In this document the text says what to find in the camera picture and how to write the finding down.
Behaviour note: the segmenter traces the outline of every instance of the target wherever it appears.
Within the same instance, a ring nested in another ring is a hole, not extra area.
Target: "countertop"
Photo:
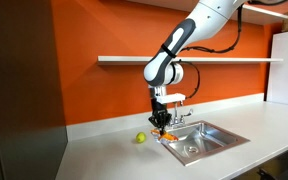
[[[288,105],[251,103],[186,118],[198,120],[250,141],[185,167],[154,141],[153,126],[133,128],[69,142],[57,180],[232,179],[288,150]],[[147,140],[138,144],[141,131]]]

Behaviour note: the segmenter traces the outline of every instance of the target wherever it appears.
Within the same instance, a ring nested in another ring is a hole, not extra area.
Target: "wall shelf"
[[[145,65],[150,56],[98,56],[99,65]],[[208,57],[178,57],[194,64],[249,64],[260,62],[281,62],[279,58],[208,58]]]
[[[127,0],[130,2],[148,4],[153,6],[159,6],[169,9],[175,9],[180,11],[191,12],[193,8],[198,3],[198,0]],[[287,19],[288,16],[273,11],[268,11],[265,9],[257,8],[247,4],[243,5],[243,22],[265,25],[272,24],[276,22],[282,22],[284,19]],[[232,20],[237,19],[237,13],[235,12],[232,17]]]

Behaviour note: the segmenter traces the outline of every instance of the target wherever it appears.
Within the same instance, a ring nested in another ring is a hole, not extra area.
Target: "black cable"
[[[197,72],[198,77],[197,77],[196,87],[195,87],[193,93],[192,93],[190,96],[185,96],[185,99],[192,98],[192,97],[197,93],[197,91],[198,91],[199,88],[200,88],[200,82],[201,82],[200,71],[199,71],[198,68],[197,68],[193,63],[191,63],[191,62],[182,61],[182,59],[180,59],[180,60],[178,61],[178,63],[185,63],[185,64],[188,64],[188,65],[191,65],[191,66],[193,66],[193,67],[195,68],[195,70],[196,70],[196,72]]]
[[[181,49],[181,51],[185,51],[185,50],[189,51],[189,50],[193,49],[193,50],[199,50],[199,51],[204,51],[204,52],[209,52],[209,53],[222,54],[222,53],[226,53],[226,52],[233,50],[235,48],[235,46],[237,45],[237,43],[240,39],[240,34],[242,32],[242,9],[243,9],[243,4],[240,7],[238,7],[238,9],[237,9],[238,10],[238,12],[237,12],[238,33],[237,33],[237,38],[236,38],[233,45],[231,45],[227,49],[223,49],[223,50],[214,50],[214,49],[209,49],[209,48],[202,47],[202,46],[191,46],[191,47],[185,47],[185,48]]]

